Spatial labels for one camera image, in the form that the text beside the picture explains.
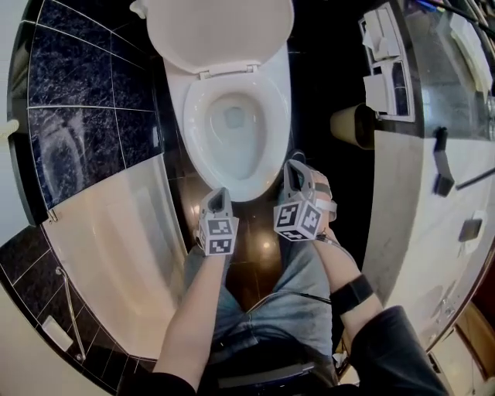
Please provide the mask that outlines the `chrome sink faucet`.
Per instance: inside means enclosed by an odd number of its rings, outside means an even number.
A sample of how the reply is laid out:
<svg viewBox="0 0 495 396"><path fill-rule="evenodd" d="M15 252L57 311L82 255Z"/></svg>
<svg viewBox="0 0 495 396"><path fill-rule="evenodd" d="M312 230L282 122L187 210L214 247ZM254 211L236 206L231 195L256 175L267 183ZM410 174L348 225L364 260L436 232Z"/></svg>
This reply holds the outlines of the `chrome sink faucet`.
<svg viewBox="0 0 495 396"><path fill-rule="evenodd" d="M440 323L444 319L449 319L454 313L453 302L450 299L455 283L453 282L446 290L445 294L441 298L439 304L436 306L432 316L436 319L437 323Z"/></svg>

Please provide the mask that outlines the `black tripod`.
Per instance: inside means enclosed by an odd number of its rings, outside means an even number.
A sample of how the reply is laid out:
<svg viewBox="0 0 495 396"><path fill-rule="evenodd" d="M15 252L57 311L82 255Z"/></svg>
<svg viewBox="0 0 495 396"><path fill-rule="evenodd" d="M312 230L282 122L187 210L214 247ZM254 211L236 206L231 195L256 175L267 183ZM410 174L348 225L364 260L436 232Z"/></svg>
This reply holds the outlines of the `black tripod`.
<svg viewBox="0 0 495 396"><path fill-rule="evenodd" d="M450 12L453 12L454 14L463 17L465 20L467 20L469 23L471 23L474 26L478 26L481 30L484 32L488 32L490 35L494 35L494 32L486 25L481 23L477 18L473 18L469 14L465 13L464 11L457 9L455 7L452 7L451 5L447 5L446 3L442 2L437 4L438 7L443 8L445 10L448 10ZM463 183L457 184L456 185L456 190L460 191L461 189L468 188L484 179L487 179L491 176L495 175L495 167L492 169L489 169L485 172L482 172L481 174L475 176L472 179L469 179Z"/></svg>

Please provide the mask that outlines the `white soap dish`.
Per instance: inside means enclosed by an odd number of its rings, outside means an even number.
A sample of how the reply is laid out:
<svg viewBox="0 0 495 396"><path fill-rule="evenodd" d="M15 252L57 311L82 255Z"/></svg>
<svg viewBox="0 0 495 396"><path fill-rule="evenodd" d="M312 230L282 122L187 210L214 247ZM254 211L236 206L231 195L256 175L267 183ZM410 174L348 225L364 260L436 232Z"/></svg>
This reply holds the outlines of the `white soap dish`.
<svg viewBox="0 0 495 396"><path fill-rule="evenodd" d="M63 352L67 352L73 344L73 339L52 316L45 318L42 330Z"/></svg>

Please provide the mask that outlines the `person's right forearm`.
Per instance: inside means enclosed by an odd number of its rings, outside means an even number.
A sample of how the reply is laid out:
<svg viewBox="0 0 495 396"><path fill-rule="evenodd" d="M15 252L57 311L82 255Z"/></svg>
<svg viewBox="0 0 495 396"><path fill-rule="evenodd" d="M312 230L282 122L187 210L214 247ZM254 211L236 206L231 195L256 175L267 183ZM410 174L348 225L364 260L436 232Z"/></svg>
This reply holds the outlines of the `person's right forearm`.
<svg viewBox="0 0 495 396"><path fill-rule="evenodd" d="M313 245L323 263L330 294L362 274L352 255L340 245L331 229L326 228L319 235L319 239L313 241ZM349 340L353 341L364 326L382 311L383 306L379 298L373 294L353 310L338 316Z"/></svg>

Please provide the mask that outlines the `white toilet seat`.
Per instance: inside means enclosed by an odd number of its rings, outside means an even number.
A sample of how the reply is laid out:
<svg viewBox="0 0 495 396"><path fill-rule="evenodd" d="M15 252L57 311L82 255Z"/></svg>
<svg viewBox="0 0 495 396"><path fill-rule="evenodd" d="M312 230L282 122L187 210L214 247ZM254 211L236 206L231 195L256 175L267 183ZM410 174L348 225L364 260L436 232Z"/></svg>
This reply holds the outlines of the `white toilet seat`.
<svg viewBox="0 0 495 396"><path fill-rule="evenodd" d="M288 148L285 95L262 72L207 77L191 84L183 109L189 158L211 188L234 202L262 196L277 178Z"/></svg>

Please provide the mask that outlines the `person's left forearm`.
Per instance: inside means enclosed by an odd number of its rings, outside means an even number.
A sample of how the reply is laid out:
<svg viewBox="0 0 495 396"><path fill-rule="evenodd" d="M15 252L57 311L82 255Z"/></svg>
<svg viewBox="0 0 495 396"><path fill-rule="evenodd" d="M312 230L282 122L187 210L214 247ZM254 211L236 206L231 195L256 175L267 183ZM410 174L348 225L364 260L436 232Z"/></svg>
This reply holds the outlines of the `person's left forearm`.
<svg viewBox="0 0 495 396"><path fill-rule="evenodd" d="M210 356L225 263L224 256L206 257L166 330L155 372L199 387Z"/></svg>

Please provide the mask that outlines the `white ceramic toilet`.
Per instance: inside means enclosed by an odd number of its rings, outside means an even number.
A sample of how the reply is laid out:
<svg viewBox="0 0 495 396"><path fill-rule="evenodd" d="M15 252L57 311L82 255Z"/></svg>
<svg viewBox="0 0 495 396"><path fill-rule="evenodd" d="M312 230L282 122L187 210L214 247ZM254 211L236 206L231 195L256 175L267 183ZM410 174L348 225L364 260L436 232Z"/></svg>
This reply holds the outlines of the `white ceramic toilet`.
<svg viewBox="0 0 495 396"><path fill-rule="evenodd" d="M141 19L145 20L144 8L142 6L142 0L134 0L130 9L136 13ZM285 95L288 108L290 111L290 129L291 129L291 81L290 81L290 69L288 61L288 48L287 42L283 45L279 51L267 60L263 64L251 64L246 65L244 63L229 63L218 66L211 66L209 70L199 73L188 73L175 67L169 61L163 57L163 63L166 71L167 83L169 86L169 93L172 100L173 110L175 111L179 132L181 134L184 146L185 141L183 138L183 109L186 100L186 95L189 92L189 88L192 83L202 80L207 77L216 77L224 74L233 73L248 73L260 71L266 77L273 80L280 91Z"/></svg>

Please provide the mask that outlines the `black smartphone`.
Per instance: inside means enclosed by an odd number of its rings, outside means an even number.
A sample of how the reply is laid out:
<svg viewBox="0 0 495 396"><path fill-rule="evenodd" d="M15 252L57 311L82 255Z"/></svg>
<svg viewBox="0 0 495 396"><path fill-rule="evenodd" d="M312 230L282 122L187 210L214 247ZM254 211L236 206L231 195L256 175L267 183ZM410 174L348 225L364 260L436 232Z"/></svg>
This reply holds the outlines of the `black smartphone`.
<svg viewBox="0 0 495 396"><path fill-rule="evenodd" d="M458 241L467 242L477 239L482 225L483 220L480 218L466 220L459 233Z"/></svg>

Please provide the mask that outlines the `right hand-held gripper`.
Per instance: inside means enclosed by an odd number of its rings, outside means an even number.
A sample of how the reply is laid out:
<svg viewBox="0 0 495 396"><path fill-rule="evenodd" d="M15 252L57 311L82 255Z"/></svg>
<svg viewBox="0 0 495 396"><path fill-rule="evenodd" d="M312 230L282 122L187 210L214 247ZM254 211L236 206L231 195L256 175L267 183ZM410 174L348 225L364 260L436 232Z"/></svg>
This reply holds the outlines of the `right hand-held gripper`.
<svg viewBox="0 0 495 396"><path fill-rule="evenodd" d="M336 219L336 203L317 198L312 170L298 160L287 160L283 169L283 197L273 210L274 231L288 241L314 241ZM290 200L291 194L297 200Z"/></svg>

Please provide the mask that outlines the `dark jacket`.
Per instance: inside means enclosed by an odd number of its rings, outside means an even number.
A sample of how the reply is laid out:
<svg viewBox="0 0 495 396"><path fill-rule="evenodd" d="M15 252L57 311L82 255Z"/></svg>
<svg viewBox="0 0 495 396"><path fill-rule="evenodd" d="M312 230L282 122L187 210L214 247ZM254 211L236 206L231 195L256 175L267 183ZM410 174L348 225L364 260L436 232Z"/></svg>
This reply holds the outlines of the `dark jacket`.
<svg viewBox="0 0 495 396"><path fill-rule="evenodd" d="M358 385L334 385L315 369L249 385L221 387L220 381L253 377L316 362L316 355L275 331L259 343L210 364L193 387L169 373L135 374L121 386L121 396L447 396L400 306L385 309L354 337L350 362Z"/></svg>

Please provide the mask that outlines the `black forearm band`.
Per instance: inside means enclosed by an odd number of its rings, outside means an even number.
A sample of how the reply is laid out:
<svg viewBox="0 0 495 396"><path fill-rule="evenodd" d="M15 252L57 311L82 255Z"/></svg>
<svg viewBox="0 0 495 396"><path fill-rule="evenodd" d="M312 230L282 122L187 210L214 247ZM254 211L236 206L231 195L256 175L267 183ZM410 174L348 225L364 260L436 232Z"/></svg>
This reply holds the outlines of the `black forearm band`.
<svg viewBox="0 0 495 396"><path fill-rule="evenodd" d="M366 276L361 274L336 291L331 291L329 299L333 311L341 316L356 308L373 294L374 290L371 288Z"/></svg>

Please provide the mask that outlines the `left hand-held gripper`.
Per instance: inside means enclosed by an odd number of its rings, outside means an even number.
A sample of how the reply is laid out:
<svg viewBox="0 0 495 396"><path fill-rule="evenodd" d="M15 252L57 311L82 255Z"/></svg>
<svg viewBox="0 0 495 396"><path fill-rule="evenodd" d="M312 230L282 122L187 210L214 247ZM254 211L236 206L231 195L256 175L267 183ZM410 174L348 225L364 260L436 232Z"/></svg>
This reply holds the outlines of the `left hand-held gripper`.
<svg viewBox="0 0 495 396"><path fill-rule="evenodd" d="M232 215L229 190L214 189L201 201L197 229L198 245L206 256L232 255L237 237L236 217L216 217L215 214Z"/></svg>

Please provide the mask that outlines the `blue jeans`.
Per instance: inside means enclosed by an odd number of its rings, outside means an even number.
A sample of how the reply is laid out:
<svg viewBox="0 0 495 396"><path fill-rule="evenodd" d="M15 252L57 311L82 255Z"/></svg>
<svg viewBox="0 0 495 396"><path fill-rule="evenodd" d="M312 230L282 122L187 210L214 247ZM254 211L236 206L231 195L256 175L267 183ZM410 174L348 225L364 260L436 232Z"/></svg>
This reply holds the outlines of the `blue jeans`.
<svg viewBox="0 0 495 396"><path fill-rule="evenodd" d="M249 312L241 307L226 286L229 260L226 258L210 357L225 360L230 355L271 338L288 338L329 357L332 348L332 308L303 297L330 294L329 283L315 247L309 242L279 242L282 273L271 295ZM193 247L184 263L186 292L207 256Z"/></svg>

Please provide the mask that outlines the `black waist pack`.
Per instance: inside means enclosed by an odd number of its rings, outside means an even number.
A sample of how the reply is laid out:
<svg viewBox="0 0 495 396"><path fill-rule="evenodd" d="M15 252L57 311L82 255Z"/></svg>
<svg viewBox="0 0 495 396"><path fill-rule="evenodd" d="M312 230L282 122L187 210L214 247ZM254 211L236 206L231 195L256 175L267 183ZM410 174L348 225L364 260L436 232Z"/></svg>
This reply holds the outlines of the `black waist pack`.
<svg viewBox="0 0 495 396"><path fill-rule="evenodd" d="M336 385L332 361L304 347L262 343L211 364L198 396L322 396Z"/></svg>

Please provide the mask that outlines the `white sink basin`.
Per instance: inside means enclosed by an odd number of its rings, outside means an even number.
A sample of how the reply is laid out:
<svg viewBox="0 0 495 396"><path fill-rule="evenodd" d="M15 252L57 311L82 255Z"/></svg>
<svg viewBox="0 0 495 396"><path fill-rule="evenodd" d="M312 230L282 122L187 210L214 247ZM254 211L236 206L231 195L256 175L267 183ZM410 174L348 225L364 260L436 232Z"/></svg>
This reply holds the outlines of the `white sink basin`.
<svg viewBox="0 0 495 396"><path fill-rule="evenodd" d="M430 315L435 311L436 306L440 303L443 296L443 286L436 285L425 295L425 307L428 309Z"/></svg>

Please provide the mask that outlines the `cream bathtub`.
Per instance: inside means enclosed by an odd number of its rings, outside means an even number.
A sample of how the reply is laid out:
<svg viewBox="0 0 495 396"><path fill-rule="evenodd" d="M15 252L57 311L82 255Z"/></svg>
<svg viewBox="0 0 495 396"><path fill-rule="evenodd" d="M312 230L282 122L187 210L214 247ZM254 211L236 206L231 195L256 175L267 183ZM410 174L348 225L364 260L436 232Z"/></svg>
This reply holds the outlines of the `cream bathtub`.
<svg viewBox="0 0 495 396"><path fill-rule="evenodd" d="M76 290L129 354L157 359L183 296L186 247L160 155L53 208L44 223Z"/></svg>

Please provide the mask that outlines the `black angular bracket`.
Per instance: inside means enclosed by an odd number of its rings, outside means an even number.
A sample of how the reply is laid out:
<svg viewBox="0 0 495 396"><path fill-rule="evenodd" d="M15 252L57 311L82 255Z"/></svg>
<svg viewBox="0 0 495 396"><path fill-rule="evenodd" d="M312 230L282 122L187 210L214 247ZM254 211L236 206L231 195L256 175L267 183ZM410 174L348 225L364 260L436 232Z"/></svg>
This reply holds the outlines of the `black angular bracket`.
<svg viewBox="0 0 495 396"><path fill-rule="evenodd" d="M449 161L446 154L446 143L448 132L445 127L439 127L435 131L434 160L437 168L433 193L441 197L447 197L453 188L454 179L449 167Z"/></svg>

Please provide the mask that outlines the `chrome grab bar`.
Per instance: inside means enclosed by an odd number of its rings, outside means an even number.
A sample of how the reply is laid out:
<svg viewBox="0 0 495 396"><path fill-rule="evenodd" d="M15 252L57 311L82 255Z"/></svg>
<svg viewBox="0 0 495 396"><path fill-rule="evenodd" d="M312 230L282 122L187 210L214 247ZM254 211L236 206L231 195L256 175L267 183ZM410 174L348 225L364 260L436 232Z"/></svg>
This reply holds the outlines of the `chrome grab bar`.
<svg viewBox="0 0 495 396"><path fill-rule="evenodd" d="M60 266L56 267L56 273L63 278L63 286L65 289L65 294L66 294L66 298L67 298L67 306L69 309L70 320L72 323L74 335L76 337L77 345L78 345L79 351L80 351L76 355L76 360L80 364L82 364L86 360L87 356L86 356L86 351L84 349L84 345L83 345L82 339L80 337L80 332L79 332L79 329L77 326L77 317L76 317L74 309L73 309L73 303L72 303L72 298L71 298L71 294L70 294L69 277L67 276L67 273Z"/></svg>

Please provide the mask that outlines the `person's right hand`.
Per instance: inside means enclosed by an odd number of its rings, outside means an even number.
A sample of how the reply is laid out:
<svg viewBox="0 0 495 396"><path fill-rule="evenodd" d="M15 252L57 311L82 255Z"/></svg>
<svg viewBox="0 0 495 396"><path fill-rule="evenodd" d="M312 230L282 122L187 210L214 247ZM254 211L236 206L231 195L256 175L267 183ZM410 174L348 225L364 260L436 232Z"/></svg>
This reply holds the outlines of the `person's right hand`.
<svg viewBox="0 0 495 396"><path fill-rule="evenodd" d="M321 172L313 169L312 178L316 188L316 199L330 202L333 196L329 187L329 181Z"/></svg>

